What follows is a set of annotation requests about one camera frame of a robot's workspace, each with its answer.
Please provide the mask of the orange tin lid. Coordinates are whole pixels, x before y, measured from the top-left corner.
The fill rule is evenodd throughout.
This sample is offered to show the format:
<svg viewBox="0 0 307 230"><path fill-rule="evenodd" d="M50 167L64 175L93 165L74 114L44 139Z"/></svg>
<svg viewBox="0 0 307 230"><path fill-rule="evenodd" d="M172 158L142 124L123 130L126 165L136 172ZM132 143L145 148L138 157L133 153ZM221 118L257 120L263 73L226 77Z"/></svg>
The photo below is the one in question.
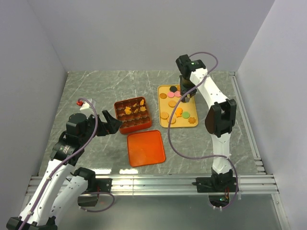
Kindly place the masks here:
<svg viewBox="0 0 307 230"><path fill-rule="evenodd" d="M162 136L158 130L129 134L127 148L131 167L159 164L166 160Z"/></svg>

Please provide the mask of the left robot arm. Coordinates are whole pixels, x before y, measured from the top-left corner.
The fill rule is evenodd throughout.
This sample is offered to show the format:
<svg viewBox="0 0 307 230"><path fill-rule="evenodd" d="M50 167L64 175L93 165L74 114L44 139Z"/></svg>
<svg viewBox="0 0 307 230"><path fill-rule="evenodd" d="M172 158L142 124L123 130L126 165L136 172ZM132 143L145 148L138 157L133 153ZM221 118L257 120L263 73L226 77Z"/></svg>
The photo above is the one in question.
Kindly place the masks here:
<svg viewBox="0 0 307 230"><path fill-rule="evenodd" d="M72 114L58 142L54 145L46 172L33 197L17 217L11 217L9 230L56 230L68 209L82 194L96 203L100 195L110 195L110 179L98 181L90 169L75 165L93 137L118 132L122 122L102 111L106 121L93 113Z"/></svg>

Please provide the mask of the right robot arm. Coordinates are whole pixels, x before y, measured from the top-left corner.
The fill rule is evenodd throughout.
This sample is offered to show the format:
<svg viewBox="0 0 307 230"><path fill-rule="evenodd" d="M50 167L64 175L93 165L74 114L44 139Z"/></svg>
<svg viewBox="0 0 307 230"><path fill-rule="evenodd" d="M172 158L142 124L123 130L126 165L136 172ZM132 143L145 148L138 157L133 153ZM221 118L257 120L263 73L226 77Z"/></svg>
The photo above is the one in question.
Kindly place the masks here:
<svg viewBox="0 0 307 230"><path fill-rule="evenodd" d="M233 178L230 163L230 137L236 121L236 101L229 99L218 88L209 75L205 64L192 61L188 55L176 59L180 71L180 101L200 92L208 106L205 127L213 141L213 165L211 185L215 191L223 191L228 186L227 178Z"/></svg>

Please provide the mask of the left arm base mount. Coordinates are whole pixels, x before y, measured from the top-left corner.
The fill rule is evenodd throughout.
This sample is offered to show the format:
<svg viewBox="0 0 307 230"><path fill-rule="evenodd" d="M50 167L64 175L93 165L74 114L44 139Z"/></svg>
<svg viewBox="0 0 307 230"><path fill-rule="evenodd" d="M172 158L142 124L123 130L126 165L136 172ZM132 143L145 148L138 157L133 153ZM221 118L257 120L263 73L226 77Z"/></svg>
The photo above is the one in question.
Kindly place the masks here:
<svg viewBox="0 0 307 230"><path fill-rule="evenodd" d="M85 190L81 193L84 196L79 196L78 206L80 209L91 212L99 213L108 210L115 203L115 196L111 194L112 179L97 179L94 171L80 167L73 174L73 178L79 176L86 182ZM109 206L101 210L89 210L87 207L95 207L98 203L100 195L108 195L112 198Z"/></svg>

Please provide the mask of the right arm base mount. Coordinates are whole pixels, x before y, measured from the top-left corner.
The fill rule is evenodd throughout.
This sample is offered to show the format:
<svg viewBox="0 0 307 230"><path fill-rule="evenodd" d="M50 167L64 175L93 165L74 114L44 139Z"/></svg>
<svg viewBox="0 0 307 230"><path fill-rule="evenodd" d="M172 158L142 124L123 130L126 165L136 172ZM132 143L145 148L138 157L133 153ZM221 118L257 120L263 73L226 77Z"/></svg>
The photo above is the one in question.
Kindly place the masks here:
<svg viewBox="0 0 307 230"><path fill-rule="evenodd" d="M198 193L235 192L237 182L235 177L219 180L214 177L197 177L192 185L197 187Z"/></svg>

